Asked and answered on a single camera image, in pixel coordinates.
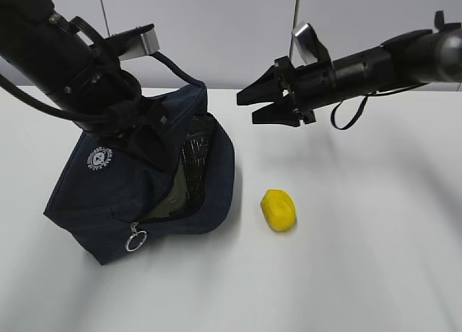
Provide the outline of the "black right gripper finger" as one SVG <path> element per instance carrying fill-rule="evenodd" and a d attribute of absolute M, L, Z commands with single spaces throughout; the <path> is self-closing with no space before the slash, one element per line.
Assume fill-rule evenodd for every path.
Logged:
<path fill-rule="evenodd" d="M 283 103 L 285 68 L 271 66 L 259 79 L 237 93 L 237 105 L 255 105 L 265 102 Z"/>
<path fill-rule="evenodd" d="M 297 107 L 291 101 L 273 102 L 252 113 L 254 125 L 300 126 Z"/>

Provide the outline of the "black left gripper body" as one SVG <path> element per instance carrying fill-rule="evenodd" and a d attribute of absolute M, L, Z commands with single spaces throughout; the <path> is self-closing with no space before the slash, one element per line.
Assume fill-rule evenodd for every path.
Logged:
<path fill-rule="evenodd" d="M 168 120 L 163 100 L 143 96 L 138 79 L 123 69 L 70 69 L 61 83 L 64 115 L 89 134 L 130 136 Z"/>

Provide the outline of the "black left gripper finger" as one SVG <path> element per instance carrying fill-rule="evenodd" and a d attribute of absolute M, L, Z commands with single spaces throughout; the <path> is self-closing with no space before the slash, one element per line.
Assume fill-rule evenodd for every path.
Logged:
<path fill-rule="evenodd" d="M 126 152 L 161 172 L 177 170 L 180 142 L 169 131 L 153 126 L 135 126 L 126 130 Z"/>

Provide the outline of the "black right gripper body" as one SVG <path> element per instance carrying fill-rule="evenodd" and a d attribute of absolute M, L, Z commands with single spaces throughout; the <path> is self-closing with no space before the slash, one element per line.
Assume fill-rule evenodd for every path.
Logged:
<path fill-rule="evenodd" d="M 289 96 L 289 109 L 304 124 L 316 122 L 314 110 L 336 102 L 336 77 L 331 61 L 295 68 L 287 56 L 274 62 L 276 76 Z"/>

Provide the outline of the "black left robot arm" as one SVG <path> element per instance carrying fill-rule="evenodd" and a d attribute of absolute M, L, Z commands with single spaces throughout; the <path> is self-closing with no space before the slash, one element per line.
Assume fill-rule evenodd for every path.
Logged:
<path fill-rule="evenodd" d="M 46 105 L 1 79 L 18 100 L 71 121 L 107 147 L 163 172 L 176 168 L 161 100 L 143 96 L 121 62 L 158 51 L 153 25 L 109 38 L 81 17 L 60 15 L 52 0 L 1 0 L 1 57 L 51 99 Z"/>

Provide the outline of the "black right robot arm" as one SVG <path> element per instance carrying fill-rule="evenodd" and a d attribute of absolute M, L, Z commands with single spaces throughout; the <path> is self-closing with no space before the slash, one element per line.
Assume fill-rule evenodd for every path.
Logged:
<path fill-rule="evenodd" d="M 301 22 L 292 31 L 305 62 L 294 66 L 283 56 L 237 94 L 237 105 L 263 104 L 252 114 L 258 125 L 298 127 L 316 121 L 315 110 L 361 97 L 351 128 L 367 100 L 406 92 L 431 83 L 461 82 L 461 23 L 446 22 L 438 11 L 432 29 L 414 30 L 374 48 L 333 60 L 314 27 Z"/>

